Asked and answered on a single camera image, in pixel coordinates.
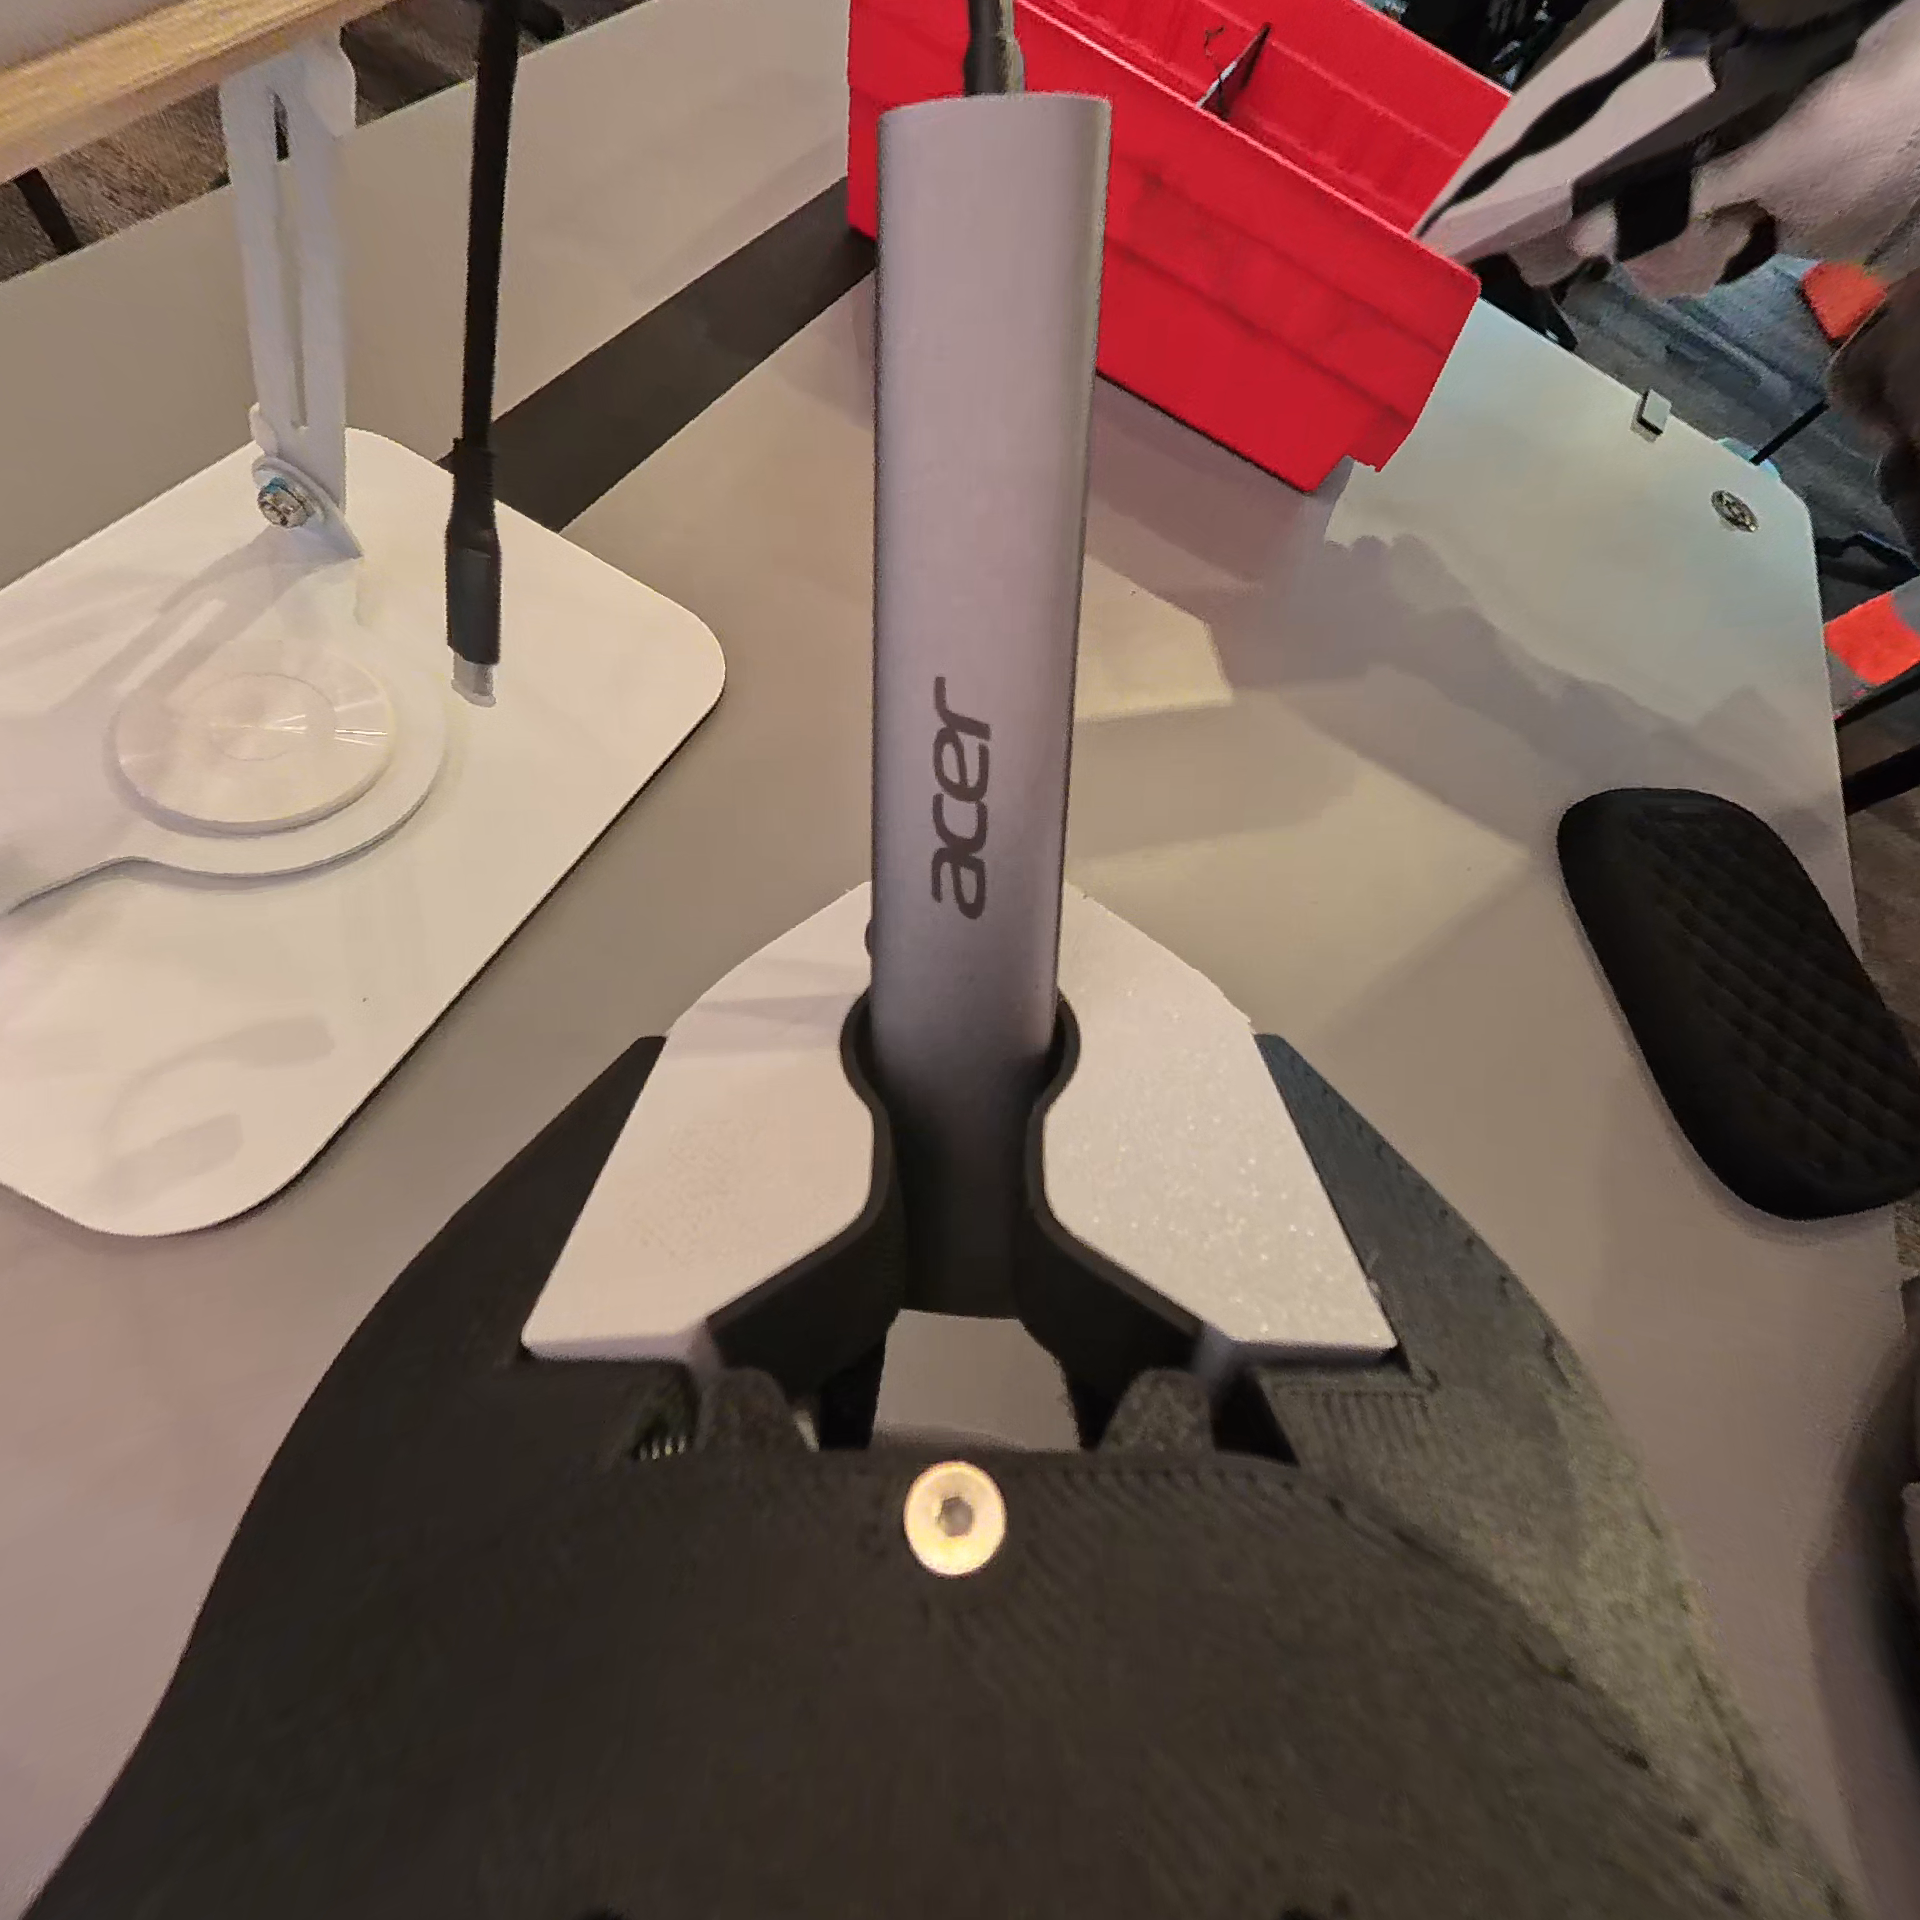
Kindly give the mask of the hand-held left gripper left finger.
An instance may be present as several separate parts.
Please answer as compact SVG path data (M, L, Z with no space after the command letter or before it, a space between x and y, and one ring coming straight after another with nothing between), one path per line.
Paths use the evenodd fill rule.
M899 1307L892 1144L844 1061L865 900L672 1020L528 1316L532 1353L866 1353Z

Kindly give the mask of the person's right hand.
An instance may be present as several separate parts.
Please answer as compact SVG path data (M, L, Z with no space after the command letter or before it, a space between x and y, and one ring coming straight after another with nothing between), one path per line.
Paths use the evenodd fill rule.
M1889 14L1771 131L1708 161L1684 235L1626 267L1650 295L1700 295L1776 257L1917 270L1917 14Z

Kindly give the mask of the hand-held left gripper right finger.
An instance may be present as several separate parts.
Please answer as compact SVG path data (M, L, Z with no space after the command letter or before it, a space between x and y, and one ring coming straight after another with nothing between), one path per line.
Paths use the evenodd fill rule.
M1061 908L1040 1103L1057 1357L1389 1357L1398 1335L1250 1020L1088 891Z

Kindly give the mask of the grey usb hub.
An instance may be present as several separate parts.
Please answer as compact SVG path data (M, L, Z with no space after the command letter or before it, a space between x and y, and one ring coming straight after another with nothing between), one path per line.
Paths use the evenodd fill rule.
M965 92L880 120L872 979L844 1029L903 1173L909 1290L1012 1312L1057 1067L1111 106L1023 87L971 4Z

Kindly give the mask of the red plastic bin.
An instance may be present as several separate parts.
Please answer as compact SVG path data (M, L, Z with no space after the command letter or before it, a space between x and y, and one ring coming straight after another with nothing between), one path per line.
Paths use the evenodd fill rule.
M1507 92L1372 4L1012 4L1111 106L1099 374L1310 494L1384 467L1479 279L1420 218Z

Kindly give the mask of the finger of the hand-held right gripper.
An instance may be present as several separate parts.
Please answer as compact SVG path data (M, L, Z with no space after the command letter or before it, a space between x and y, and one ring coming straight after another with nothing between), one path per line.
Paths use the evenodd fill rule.
M1588 4L1428 209L1456 265L1572 218L1572 189L1716 92L1722 4Z

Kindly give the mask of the dark cloth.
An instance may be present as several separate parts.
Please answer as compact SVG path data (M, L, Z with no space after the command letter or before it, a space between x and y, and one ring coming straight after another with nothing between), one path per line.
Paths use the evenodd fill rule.
M1822 1223L1917 1196L1917 1056L1822 888L1756 813L1616 785L1559 871L1679 1134L1741 1202Z

